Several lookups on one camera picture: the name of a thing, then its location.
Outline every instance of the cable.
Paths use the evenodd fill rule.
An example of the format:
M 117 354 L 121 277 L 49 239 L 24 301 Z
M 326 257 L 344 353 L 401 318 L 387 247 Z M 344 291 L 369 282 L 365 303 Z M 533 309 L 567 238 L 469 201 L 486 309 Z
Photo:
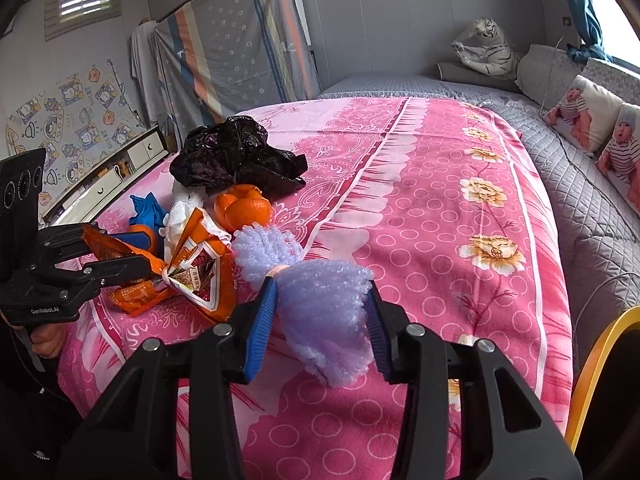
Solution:
M 116 84 L 118 85 L 118 88 L 120 89 L 120 92 L 122 92 L 122 97 L 124 97 L 124 94 L 126 92 L 126 89 L 124 88 L 123 83 L 120 82 L 120 78 L 118 77 L 118 73 L 116 72 L 115 67 L 113 66 L 113 62 L 111 61 L 111 59 L 107 60 L 107 64 L 111 66 L 111 71 L 113 72 L 113 78 L 116 80 Z M 145 121 L 142 120 L 142 118 L 140 117 L 140 115 L 138 114 L 137 110 L 134 110 L 131 107 L 131 104 L 129 103 L 129 99 L 127 99 L 125 97 L 125 101 L 127 102 L 127 108 L 129 108 L 129 111 L 133 114 L 133 116 L 136 118 L 136 120 L 138 121 L 138 126 L 143 126 L 146 128 L 146 124 Z
M 577 341 L 577 333 L 578 333 L 578 324 L 580 323 L 580 320 L 582 319 L 582 314 L 585 313 L 585 311 L 587 310 L 587 307 L 589 306 L 589 304 L 591 303 L 591 300 L 593 299 L 593 297 L 597 294 L 597 292 L 605 285 L 607 285 L 610 282 L 613 282 L 614 280 L 618 280 L 620 278 L 624 278 L 626 276 L 635 276 L 636 278 L 640 278 L 640 274 L 638 274 L 637 272 L 633 272 L 633 271 L 629 271 L 629 272 L 622 272 L 621 274 L 617 274 L 615 276 L 611 276 L 610 278 L 607 278 L 606 280 L 604 280 L 600 285 L 598 285 L 595 290 L 591 293 L 591 295 L 589 296 L 589 299 L 584 303 L 584 306 L 582 307 L 582 309 L 580 310 L 580 312 L 578 313 L 578 316 L 575 318 L 575 323 L 574 323 L 574 334 L 572 337 L 573 343 L 574 343 L 574 360 L 575 362 L 578 362 L 578 341 Z
M 551 83 L 551 74 L 554 71 L 554 68 L 556 66 L 556 56 L 558 55 L 556 50 L 558 50 L 558 46 L 560 45 L 562 40 L 564 40 L 564 36 L 560 36 L 560 39 L 556 43 L 556 48 L 554 49 L 554 62 L 551 64 L 551 67 L 549 68 L 549 75 L 546 76 L 545 95 L 542 98 L 542 103 L 540 104 L 540 111 L 538 112 L 538 114 L 540 115 L 540 118 L 542 118 L 542 110 L 545 108 L 546 94 L 549 92 L 549 83 Z
M 11 330 L 11 341 L 14 344 L 15 353 L 18 355 L 18 360 L 20 361 L 20 364 L 22 364 L 22 368 L 24 368 L 27 371 L 27 373 L 30 375 L 31 379 L 33 379 L 38 384 L 38 386 L 40 386 L 43 390 L 45 390 L 49 394 L 51 394 L 54 397 L 56 397 L 58 400 L 62 400 L 63 402 L 71 402 L 71 400 L 65 399 L 64 397 L 60 397 L 57 393 L 52 392 L 44 384 L 42 384 L 39 380 L 37 380 L 37 378 L 31 373 L 31 370 L 29 370 L 29 367 L 22 360 L 22 356 L 20 355 L 20 351 L 18 350 L 18 347 L 15 344 L 15 340 L 16 340 L 16 335 L 15 335 L 14 331 Z

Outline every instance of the human hand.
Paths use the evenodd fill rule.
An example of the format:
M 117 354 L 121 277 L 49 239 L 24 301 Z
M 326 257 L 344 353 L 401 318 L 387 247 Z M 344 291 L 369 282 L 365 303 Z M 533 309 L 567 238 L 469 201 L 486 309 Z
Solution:
M 41 325 L 31 332 L 31 342 L 33 353 L 53 359 L 58 357 L 66 341 L 67 323 L 56 323 L 52 325 Z

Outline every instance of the flower pattern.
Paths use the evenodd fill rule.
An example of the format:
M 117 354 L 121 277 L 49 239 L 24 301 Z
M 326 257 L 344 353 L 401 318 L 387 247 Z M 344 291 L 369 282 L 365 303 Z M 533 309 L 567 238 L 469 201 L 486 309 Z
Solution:
M 447 381 L 449 387 L 449 406 L 452 406 L 457 412 L 461 409 L 460 402 L 460 381 L 457 379 L 449 379 Z
M 471 258 L 471 263 L 479 269 L 493 269 L 501 276 L 524 270 L 522 264 L 527 262 L 514 241 L 497 235 L 473 235 L 469 238 L 469 245 L 458 248 L 458 255 Z
M 467 155 L 471 155 L 471 158 L 475 160 L 482 160 L 483 162 L 500 162 L 502 160 L 500 155 L 484 148 L 467 148 L 465 153 Z
M 480 338 L 476 337 L 475 335 L 462 334 L 458 338 L 458 344 L 467 345 L 467 346 L 473 346 L 475 344 L 475 342 L 478 341 L 478 339 L 480 339 Z
M 467 137 L 473 137 L 475 139 L 484 140 L 484 142 L 491 142 L 494 138 L 487 132 L 479 130 L 478 128 L 462 128 L 462 131 Z
M 494 207 L 503 207 L 505 200 L 507 200 L 507 196 L 501 187 L 477 176 L 470 179 L 461 179 L 460 187 L 462 188 L 462 195 L 469 202 L 481 202 Z
M 463 114 L 467 119 L 470 119 L 472 121 L 477 121 L 478 123 L 482 123 L 482 124 L 486 124 L 486 119 L 480 115 L 478 115 L 477 113 L 475 113 L 473 110 L 469 109 L 467 110 L 464 114 Z

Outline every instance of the black plastic bag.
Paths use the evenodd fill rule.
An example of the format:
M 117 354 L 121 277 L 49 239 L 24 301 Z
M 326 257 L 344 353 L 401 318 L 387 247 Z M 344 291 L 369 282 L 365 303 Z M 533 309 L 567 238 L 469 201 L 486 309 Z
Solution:
M 201 126 L 189 133 L 169 170 L 183 186 L 205 186 L 209 194 L 232 184 L 254 184 L 270 201 L 278 200 L 306 186 L 300 178 L 306 156 L 269 146 L 267 135 L 247 116 Z

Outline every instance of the stuffed tiger toy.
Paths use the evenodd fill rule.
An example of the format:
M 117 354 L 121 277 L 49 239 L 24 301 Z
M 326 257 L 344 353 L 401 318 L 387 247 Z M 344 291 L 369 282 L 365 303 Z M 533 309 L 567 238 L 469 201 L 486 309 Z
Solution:
M 466 46 L 460 41 L 467 39 L 471 40 L 467 43 L 478 46 Z M 488 18 L 475 20 L 451 46 L 464 65 L 497 78 L 514 78 L 522 58 L 522 54 L 511 49 L 498 24 Z

